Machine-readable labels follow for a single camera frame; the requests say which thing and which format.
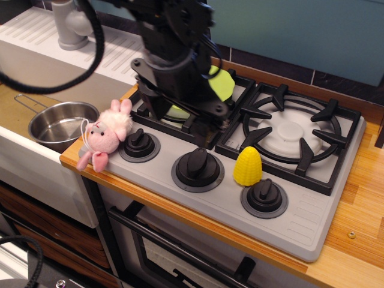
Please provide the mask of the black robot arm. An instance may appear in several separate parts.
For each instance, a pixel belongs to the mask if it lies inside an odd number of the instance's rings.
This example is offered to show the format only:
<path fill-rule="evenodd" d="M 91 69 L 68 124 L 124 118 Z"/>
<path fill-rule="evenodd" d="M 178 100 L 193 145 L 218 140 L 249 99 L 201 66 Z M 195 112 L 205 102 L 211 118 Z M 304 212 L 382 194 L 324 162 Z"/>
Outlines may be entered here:
<path fill-rule="evenodd" d="M 194 116 L 190 133 L 202 148 L 228 125 L 229 109 L 209 84 L 211 54 L 221 55 L 207 36 L 213 9 L 200 1 L 114 1 L 135 19 L 145 53 L 135 59 L 140 97 L 161 119 L 175 105 Z"/>

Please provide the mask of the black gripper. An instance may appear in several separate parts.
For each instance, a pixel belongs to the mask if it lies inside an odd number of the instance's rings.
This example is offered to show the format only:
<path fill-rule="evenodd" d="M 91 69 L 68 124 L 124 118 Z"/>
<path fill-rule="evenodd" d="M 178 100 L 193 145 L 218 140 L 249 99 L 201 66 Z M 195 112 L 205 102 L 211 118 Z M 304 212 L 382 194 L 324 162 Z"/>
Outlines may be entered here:
<path fill-rule="evenodd" d="M 198 147 L 212 149 L 223 132 L 227 106 L 209 85 L 210 76 L 197 69 L 193 53 L 179 63 L 159 66 L 148 59 L 136 58 L 131 63 L 137 73 L 140 97 L 157 120 L 175 105 L 196 116 L 191 133 Z"/>

